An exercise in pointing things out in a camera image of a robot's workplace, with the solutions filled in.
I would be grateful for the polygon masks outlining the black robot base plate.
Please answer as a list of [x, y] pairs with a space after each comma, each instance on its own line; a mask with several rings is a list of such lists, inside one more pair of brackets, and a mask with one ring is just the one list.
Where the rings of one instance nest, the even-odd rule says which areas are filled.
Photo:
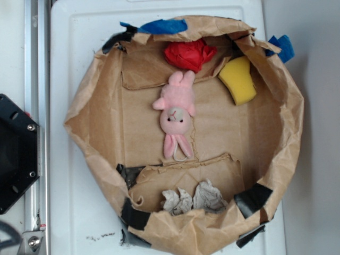
[[1, 214], [39, 178], [39, 125], [9, 97], [1, 94]]

